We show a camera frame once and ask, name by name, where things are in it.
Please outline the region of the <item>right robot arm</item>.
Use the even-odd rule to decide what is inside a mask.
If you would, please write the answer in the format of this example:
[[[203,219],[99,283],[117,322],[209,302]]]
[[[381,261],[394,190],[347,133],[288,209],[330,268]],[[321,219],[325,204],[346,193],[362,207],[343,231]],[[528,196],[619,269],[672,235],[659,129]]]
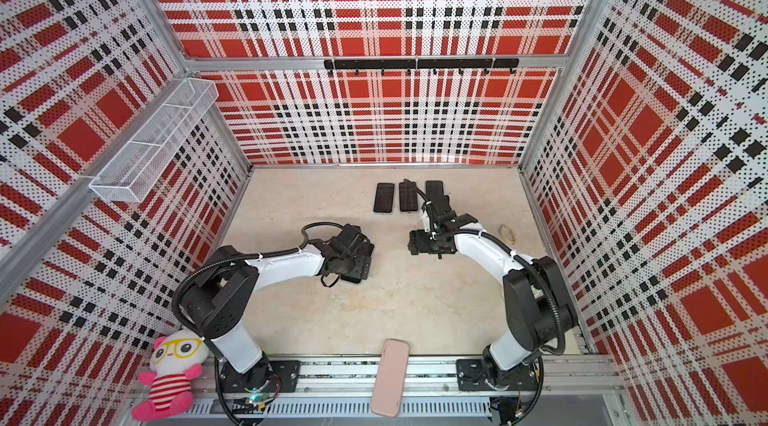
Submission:
[[[512,249],[475,217],[459,215],[446,195],[421,190],[424,227],[409,233],[413,255],[460,254],[477,264],[502,288],[506,331],[484,354],[493,369],[507,372],[544,355],[565,352],[565,334],[578,323],[575,306],[557,262]]]

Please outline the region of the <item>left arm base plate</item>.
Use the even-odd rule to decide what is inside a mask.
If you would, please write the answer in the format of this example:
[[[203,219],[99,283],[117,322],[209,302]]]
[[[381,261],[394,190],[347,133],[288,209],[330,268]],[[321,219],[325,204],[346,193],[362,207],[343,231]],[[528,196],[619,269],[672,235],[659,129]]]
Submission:
[[[301,362],[268,360],[263,357],[245,373],[237,372],[229,363],[218,363],[217,389],[224,394],[293,393],[299,379]]]

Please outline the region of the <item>black phone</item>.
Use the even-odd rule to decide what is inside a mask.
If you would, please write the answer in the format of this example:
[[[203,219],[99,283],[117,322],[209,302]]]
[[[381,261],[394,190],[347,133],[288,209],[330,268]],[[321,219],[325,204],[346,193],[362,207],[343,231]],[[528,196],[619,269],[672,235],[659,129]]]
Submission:
[[[402,181],[398,185],[399,211],[415,213],[419,210],[419,193],[412,182]]]
[[[425,194],[429,200],[440,200],[445,196],[442,180],[427,180],[425,182]]]
[[[395,184],[380,182],[376,185],[373,212],[391,214],[393,212]]]

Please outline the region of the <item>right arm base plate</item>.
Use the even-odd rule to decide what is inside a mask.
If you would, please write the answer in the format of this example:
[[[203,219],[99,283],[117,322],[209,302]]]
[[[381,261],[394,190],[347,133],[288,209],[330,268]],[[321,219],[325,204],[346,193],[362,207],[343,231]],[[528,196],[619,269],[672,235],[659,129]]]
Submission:
[[[458,387],[464,392],[533,392],[539,386],[540,366],[536,360],[502,370],[490,358],[460,359],[456,361]]]

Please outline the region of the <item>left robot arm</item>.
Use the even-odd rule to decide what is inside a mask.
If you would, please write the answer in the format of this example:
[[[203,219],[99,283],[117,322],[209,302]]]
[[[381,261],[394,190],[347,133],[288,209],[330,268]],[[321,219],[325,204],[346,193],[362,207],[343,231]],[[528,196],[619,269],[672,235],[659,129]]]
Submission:
[[[243,320],[254,292],[301,278],[317,277],[325,287],[368,278],[374,244],[360,227],[316,222],[301,234],[299,246],[278,251],[242,253],[221,247],[174,292],[176,319],[239,374],[256,368],[265,356]]]

